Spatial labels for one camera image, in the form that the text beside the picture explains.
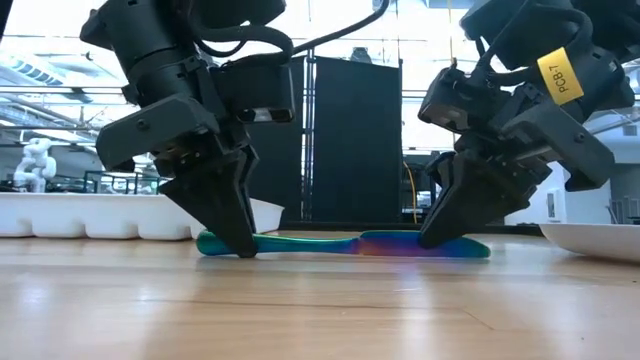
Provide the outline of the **white plastic cutlery tray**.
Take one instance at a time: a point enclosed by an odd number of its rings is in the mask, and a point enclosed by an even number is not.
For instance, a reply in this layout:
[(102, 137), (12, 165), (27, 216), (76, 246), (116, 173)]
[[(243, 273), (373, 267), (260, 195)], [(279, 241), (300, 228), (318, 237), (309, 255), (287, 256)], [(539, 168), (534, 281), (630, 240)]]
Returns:
[(0, 193), (0, 238), (172, 241), (205, 228), (163, 195)]

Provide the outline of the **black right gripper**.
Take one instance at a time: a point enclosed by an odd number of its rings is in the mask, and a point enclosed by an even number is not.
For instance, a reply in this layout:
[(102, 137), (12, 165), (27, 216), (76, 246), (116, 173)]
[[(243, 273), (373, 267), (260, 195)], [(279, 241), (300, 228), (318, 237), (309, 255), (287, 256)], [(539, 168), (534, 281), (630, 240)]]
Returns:
[(615, 163), (608, 147), (549, 102), (463, 139), (462, 151), (441, 153), (427, 165), (441, 192), (420, 230), (425, 249), (526, 207), (530, 194), (549, 177), (550, 163), (570, 173), (565, 185), (570, 192), (603, 186)]

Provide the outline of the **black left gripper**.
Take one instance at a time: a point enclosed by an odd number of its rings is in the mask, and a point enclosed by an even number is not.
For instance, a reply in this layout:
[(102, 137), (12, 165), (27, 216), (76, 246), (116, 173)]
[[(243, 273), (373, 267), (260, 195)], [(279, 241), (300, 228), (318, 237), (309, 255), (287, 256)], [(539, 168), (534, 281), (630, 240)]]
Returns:
[(127, 172), (154, 157), (174, 177), (160, 192), (241, 258), (257, 254), (250, 181), (259, 157), (243, 124), (188, 96), (170, 96), (104, 126), (96, 140), (103, 166)]

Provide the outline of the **white round plate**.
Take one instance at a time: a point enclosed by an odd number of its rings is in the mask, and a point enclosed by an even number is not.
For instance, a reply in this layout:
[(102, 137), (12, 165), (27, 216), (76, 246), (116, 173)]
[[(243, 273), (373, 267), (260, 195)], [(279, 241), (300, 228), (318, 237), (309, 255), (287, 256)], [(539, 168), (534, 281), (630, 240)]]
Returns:
[(540, 230), (564, 250), (640, 264), (640, 225), (547, 223)]

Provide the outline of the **white wall box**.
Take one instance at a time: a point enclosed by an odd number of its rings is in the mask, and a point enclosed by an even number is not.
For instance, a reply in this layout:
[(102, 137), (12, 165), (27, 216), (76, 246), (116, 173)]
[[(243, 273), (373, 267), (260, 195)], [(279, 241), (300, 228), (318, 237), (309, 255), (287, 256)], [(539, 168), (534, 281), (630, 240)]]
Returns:
[(560, 188), (549, 189), (546, 193), (546, 218), (551, 223), (565, 220), (564, 192)]

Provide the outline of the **black partition panel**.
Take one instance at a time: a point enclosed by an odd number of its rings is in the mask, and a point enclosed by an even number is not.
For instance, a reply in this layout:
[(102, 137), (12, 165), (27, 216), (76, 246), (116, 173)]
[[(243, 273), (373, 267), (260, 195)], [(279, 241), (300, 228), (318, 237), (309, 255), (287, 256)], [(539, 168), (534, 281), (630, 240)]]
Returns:
[(296, 118), (249, 128), (260, 157), (252, 198), (283, 207), (286, 222), (391, 224), (400, 218), (401, 74), (395, 67), (318, 57), (304, 178), (306, 65), (293, 61)]

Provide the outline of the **iridescent rainbow spoon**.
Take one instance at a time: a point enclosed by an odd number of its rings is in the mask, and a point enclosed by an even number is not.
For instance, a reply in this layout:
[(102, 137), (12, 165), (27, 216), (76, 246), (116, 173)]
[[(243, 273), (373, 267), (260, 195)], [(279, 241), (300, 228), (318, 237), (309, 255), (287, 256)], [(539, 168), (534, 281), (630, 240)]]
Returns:
[(370, 230), (346, 238), (303, 238), (256, 234), (257, 253), (334, 253), (377, 257), (486, 259), (491, 249), (468, 237), (451, 240), (435, 248), (422, 248), (420, 232)]

